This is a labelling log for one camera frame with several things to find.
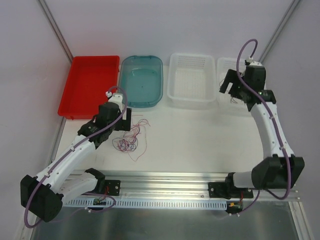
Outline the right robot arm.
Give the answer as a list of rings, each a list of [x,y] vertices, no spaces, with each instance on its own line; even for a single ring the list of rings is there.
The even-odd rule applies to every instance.
[[[247,63],[244,72],[229,69],[219,89],[245,103],[253,117],[263,149],[263,159],[247,172],[230,172],[224,185],[229,197],[238,196],[243,189],[285,190],[288,196],[297,182],[305,161],[296,156],[282,130],[277,101],[272,90],[265,89],[266,69],[259,62]]]

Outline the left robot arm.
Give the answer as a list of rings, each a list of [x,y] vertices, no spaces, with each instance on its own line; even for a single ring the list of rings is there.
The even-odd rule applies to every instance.
[[[107,102],[99,106],[98,114],[84,124],[73,142],[56,160],[36,176],[26,175],[20,182],[20,202],[25,208],[24,224],[32,229],[28,214],[38,217],[40,222],[52,221],[62,207],[82,194],[100,195],[106,192],[105,175],[89,168],[74,180],[68,176],[114,131],[129,131],[132,122],[132,109],[123,109],[117,103]]]

